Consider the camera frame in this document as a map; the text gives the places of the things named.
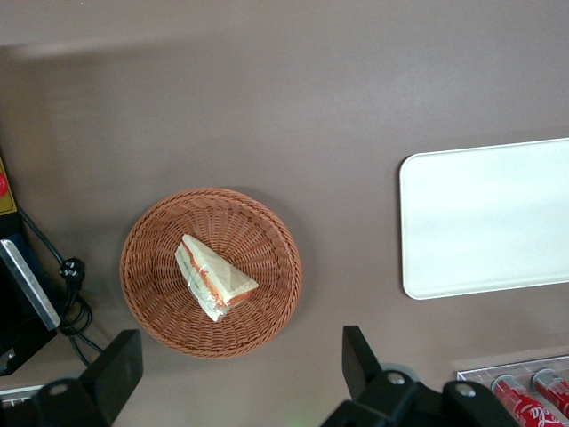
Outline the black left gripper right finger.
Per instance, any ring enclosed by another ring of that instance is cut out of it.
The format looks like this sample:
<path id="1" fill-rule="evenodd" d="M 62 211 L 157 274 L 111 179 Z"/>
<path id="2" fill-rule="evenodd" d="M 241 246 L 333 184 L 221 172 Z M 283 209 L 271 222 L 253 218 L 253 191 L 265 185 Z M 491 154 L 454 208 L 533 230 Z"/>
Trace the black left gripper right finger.
<path id="1" fill-rule="evenodd" d="M 398 368 L 383 367 L 358 326 L 342 330 L 341 367 L 350 398 L 324 426 L 516 426 L 479 383 L 450 381 L 433 391 Z"/>

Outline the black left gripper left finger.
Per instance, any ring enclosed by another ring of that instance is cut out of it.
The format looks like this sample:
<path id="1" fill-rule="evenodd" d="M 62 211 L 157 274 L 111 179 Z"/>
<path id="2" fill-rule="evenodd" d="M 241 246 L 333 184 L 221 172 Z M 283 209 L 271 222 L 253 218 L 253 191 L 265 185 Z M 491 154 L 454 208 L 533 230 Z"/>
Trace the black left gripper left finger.
<path id="1" fill-rule="evenodd" d="M 143 376 L 141 335 L 124 330 L 77 378 L 46 384 L 31 399 L 29 426 L 111 426 Z"/>

